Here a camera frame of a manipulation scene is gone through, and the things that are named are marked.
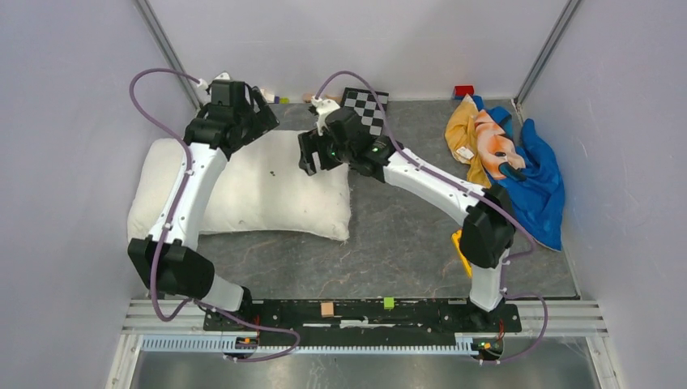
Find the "white pillow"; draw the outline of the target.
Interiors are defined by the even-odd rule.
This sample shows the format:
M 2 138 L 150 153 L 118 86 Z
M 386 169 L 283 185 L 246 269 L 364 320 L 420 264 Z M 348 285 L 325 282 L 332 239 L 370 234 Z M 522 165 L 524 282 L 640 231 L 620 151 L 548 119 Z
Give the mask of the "white pillow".
M 293 231 L 348 240 L 348 167 L 307 175 L 298 166 L 298 135 L 272 130 L 231 157 L 211 193 L 202 235 Z M 127 218 L 128 238 L 146 237 L 162 213 L 183 158 L 174 139 L 157 139 L 151 145 Z

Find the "blue yellow pillowcase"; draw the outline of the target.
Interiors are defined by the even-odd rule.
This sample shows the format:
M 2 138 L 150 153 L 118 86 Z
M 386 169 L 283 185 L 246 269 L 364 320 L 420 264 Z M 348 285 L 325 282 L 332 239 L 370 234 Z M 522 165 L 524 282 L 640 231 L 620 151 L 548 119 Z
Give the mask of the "blue yellow pillowcase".
M 518 222 L 542 246 L 562 250 L 565 186 L 552 148 L 527 119 L 515 139 L 512 115 L 501 106 L 486 109 L 465 96 L 450 116 L 444 138 L 451 155 L 468 166 L 467 180 L 504 187 Z

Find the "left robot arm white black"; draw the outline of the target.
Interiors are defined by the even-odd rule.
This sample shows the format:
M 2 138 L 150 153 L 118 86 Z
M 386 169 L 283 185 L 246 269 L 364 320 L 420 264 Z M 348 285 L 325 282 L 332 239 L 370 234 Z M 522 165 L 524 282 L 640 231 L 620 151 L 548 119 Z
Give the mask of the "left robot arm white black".
M 198 237 L 211 193 L 228 160 L 279 121 L 259 88 L 236 80 L 211 82 L 209 103 L 186 127 L 182 160 L 160 217 L 144 238 L 134 238 L 128 254 L 154 295 L 177 295 L 223 310 L 235 330 L 254 321 L 247 288 L 218 276 L 198 253 Z

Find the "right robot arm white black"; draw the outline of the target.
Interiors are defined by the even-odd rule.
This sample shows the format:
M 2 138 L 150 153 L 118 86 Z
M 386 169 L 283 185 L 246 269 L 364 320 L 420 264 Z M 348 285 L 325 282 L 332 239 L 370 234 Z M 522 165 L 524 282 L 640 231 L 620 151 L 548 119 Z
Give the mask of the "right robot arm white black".
M 469 323 L 487 331 L 501 318 L 498 306 L 502 263 L 513 245 L 515 226 L 506 191 L 465 182 L 422 160 L 386 135 L 372 135 L 353 109 L 325 100 L 310 112 L 314 129 L 298 137 L 299 166 L 312 176 L 347 165 L 371 177 L 406 190 L 447 214 L 461 231 L 459 252 L 472 271 Z

